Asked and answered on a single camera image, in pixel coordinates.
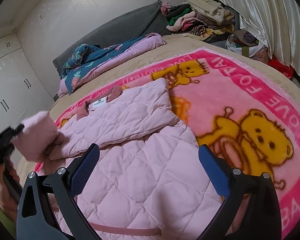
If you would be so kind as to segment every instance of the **person's hand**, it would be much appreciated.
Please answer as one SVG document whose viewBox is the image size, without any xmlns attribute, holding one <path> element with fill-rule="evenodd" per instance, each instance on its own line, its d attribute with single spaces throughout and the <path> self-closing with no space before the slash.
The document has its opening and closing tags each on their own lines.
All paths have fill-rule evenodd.
<svg viewBox="0 0 300 240">
<path fill-rule="evenodd" d="M 13 167 L 12 162 L 9 163 L 12 167 L 10 171 L 10 175 L 17 182 L 20 181 L 19 176 L 17 175 L 16 170 Z M 10 196 L 8 188 L 3 181 L 3 173 L 5 171 L 4 164 L 0 164 L 0 208 L 2 212 L 14 223 L 17 221 L 17 213 L 18 213 L 18 204 L 14 201 L 14 199 Z"/>
</svg>

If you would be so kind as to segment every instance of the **yellow cartoon bear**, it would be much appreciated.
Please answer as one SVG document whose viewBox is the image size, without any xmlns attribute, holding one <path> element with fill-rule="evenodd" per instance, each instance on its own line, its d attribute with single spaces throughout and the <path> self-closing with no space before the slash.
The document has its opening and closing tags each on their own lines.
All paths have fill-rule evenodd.
<svg viewBox="0 0 300 240">
<path fill-rule="evenodd" d="M 191 80 L 191 77 L 198 77 L 207 73 L 209 73 L 209 70 L 205 68 L 204 64 L 198 60 L 191 60 L 153 73 L 151 74 L 151 78 L 152 80 L 165 78 L 168 81 L 170 89 L 177 85 L 199 83 L 199 80 Z"/>
<path fill-rule="evenodd" d="M 284 189 L 285 180 L 277 180 L 272 169 L 293 155 L 293 145 L 284 129 L 260 110 L 251 109 L 238 123 L 229 118 L 233 112 L 226 107 L 224 116 L 216 116 L 213 132 L 197 137 L 199 145 L 207 144 L 218 157 L 245 174 L 260 176 L 268 172 L 275 187 Z"/>
</svg>

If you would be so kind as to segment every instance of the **pink fleece blanket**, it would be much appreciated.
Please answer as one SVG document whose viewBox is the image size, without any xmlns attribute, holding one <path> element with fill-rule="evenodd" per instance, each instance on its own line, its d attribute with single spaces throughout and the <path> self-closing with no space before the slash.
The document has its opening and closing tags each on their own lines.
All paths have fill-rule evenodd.
<svg viewBox="0 0 300 240">
<path fill-rule="evenodd" d="M 300 106 L 244 63 L 205 48 L 164 60 L 93 91 L 56 124 L 114 84 L 128 89 L 160 77 L 168 80 L 173 112 L 192 129 L 199 145 L 207 143 L 246 174 L 271 175 L 284 238 L 300 218 Z"/>
</svg>

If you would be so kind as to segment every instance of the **white curtain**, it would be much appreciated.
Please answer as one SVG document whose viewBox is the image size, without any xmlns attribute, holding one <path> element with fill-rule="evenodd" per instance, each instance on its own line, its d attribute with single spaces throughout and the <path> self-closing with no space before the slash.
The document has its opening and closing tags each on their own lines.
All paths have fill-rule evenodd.
<svg viewBox="0 0 300 240">
<path fill-rule="evenodd" d="M 295 0 L 221 0 L 240 13 L 240 28 L 253 34 L 300 75 L 300 7 Z"/>
</svg>

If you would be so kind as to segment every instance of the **jacket sleeve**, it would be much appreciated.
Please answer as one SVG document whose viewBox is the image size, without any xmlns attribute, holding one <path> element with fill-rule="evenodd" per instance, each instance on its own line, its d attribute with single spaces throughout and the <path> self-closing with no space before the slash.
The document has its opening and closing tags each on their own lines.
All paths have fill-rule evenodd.
<svg viewBox="0 0 300 240">
<path fill-rule="evenodd" d="M 9 233 L 17 239 L 17 227 L 7 216 L 2 212 L 0 208 L 0 221 L 4 227 L 9 231 Z"/>
</svg>

